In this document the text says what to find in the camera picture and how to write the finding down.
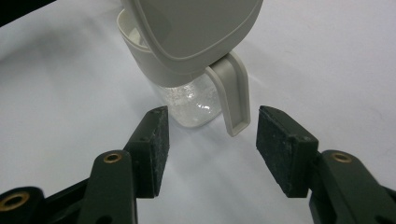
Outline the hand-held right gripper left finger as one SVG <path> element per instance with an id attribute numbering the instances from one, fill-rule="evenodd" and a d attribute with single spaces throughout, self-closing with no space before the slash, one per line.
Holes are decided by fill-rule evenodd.
<path id="1" fill-rule="evenodd" d="M 146 113 L 124 147 L 132 158 L 137 198 L 159 195 L 169 148 L 168 107 L 160 106 Z"/>

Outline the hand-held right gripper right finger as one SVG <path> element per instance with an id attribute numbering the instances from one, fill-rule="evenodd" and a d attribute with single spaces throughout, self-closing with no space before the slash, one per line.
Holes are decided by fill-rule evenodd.
<path id="1" fill-rule="evenodd" d="M 256 148 L 288 198 L 308 192 L 309 163 L 318 153 L 318 139 L 284 111 L 261 105 Z"/>

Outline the white lidded container with handle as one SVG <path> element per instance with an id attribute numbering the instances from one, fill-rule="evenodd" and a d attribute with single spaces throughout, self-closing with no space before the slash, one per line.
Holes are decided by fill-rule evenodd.
<path id="1" fill-rule="evenodd" d="M 221 114 L 235 136 L 250 123 L 248 73 L 233 49 L 263 0 L 121 0 L 117 18 L 138 67 L 182 126 Z"/>

